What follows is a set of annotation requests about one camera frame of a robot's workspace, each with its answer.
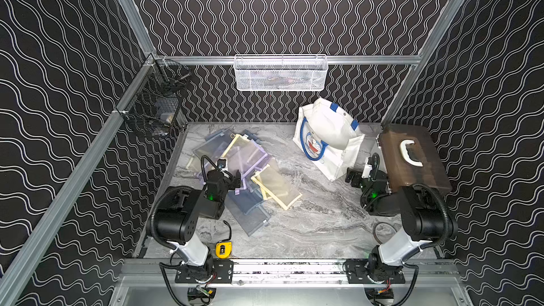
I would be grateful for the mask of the grey blue mesh pouch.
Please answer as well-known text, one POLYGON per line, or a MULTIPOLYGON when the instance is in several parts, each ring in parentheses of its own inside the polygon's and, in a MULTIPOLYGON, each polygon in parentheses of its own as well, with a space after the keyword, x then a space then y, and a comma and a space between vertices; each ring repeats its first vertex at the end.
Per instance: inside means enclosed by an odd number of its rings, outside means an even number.
POLYGON ((263 203, 262 197, 249 191, 240 191, 238 195, 229 191, 225 198, 225 207, 248 237, 269 225, 270 215, 262 207, 263 203))

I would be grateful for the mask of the purple trim mesh pouch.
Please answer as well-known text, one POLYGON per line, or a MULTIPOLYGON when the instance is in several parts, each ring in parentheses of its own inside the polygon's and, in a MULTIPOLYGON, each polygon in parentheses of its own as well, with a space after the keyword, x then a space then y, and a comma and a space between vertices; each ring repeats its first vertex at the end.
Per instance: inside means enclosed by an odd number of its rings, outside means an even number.
POLYGON ((270 156, 262 146, 251 143, 226 160, 227 171, 233 175, 236 172, 240 174, 240 187, 236 188, 236 191, 240 191, 247 188, 247 180, 256 170, 262 170, 267 165, 270 156))

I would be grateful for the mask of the yellow trim mesh pouch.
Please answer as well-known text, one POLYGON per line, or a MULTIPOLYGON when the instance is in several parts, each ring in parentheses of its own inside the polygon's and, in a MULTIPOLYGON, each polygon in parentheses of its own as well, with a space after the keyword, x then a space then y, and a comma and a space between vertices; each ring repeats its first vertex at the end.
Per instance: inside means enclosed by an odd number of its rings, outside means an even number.
POLYGON ((251 180, 260 187, 264 200, 273 199, 285 211, 302 196, 299 190, 270 164, 257 171, 251 180))

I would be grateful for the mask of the white canvas tote bag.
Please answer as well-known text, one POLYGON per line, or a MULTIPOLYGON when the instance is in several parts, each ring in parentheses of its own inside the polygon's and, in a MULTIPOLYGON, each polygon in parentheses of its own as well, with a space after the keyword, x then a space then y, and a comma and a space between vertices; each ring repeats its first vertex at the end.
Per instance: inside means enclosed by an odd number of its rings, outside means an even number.
POLYGON ((365 133, 337 103, 319 98, 298 109, 293 142, 329 181, 356 163, 365 133))

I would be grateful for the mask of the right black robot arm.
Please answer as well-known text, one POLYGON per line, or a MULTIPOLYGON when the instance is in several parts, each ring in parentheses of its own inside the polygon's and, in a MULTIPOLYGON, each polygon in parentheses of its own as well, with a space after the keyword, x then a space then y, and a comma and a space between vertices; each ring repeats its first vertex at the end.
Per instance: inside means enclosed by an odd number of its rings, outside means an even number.
POLYGON ((401 217, 402 227, 368 255, 362 271, 373 282, 399 281, 409 259, 444 243, 457 231, 443 196, 435 188, 419 183, 389 192, 384 172, 372 170, 364 178, 361 171, 351 168, 345 182, 361 189, 361 206, 369 215, 401 217))

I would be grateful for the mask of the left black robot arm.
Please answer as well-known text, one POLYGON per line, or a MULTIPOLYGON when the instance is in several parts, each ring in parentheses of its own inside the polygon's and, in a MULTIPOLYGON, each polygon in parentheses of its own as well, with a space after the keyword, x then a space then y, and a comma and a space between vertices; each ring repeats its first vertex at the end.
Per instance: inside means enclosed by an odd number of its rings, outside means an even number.
POLYGON ((171 186, 159 197, 150 212, 146 232, 181 258, 180 264, 163 264, 162 268, 176 269, 198 282, 212 278, 213 258, 196 234, 198 219, 220 219, 228 192, 239 188, 240 183, 238 171, 231 174, 214 169, 206 174, 201 189, 171 186))

